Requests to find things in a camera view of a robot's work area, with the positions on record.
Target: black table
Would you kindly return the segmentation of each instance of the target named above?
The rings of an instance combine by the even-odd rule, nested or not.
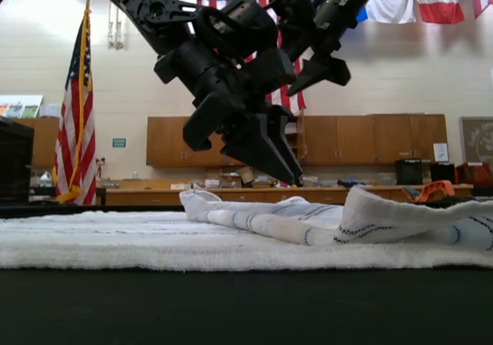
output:
[[[11,344],[491,342],[493,271],[0,270]]]

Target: black box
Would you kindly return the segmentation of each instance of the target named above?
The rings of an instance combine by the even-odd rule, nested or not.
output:
[[[0,116],[0,204],[29,201],[34,129]]]
[[[452,185],[456,184],[455,165],[454,164],[431,164],[431,181],[450,181]]]
[[[423,184],[423,163],[421,159],[405,159],[395,162],[397,184],[416,186]]]

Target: framed picture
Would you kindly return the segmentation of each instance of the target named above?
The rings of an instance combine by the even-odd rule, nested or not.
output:
[[[493,169],[493,117],[461,117],[465,162],[487,162]]]

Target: white cloth with blue stripes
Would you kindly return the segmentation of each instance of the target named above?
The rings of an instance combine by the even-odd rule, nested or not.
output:
[[[181,193],[189,220],[245,229],[305,246],[413,243],[480,250],[493,262],[493,202],[432,209],[354,187],[344,207],[293,197],[277,204],[225,203],[203,190]]]
[[[0,219],[0,268],[178,271],[493,268],[493,203],[449,209],[353,188],[344,208],[292,198],[180,195],[185,213],[86,212]]]

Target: black robotic arm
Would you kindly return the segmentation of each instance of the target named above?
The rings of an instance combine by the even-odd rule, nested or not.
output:
[[[194,95],[196,111],[183,128],[191,149],[210,149],[216,132],[225,143],[222,154],[286,183],[300,182],[302,170],[284,135],[292,114],[266,95],[288,84],[294,94],[323,79],[345,85],[346,64],[330,54],[368,0],[270,0],[266,7],[232,0],[222,10],[180,0],[110,1],[158,54],[154,70],[161,80],[178,78]],[[269,8],[280,17],[281,49]],[[291,61],[309,47],[314,57],[297,78]]]

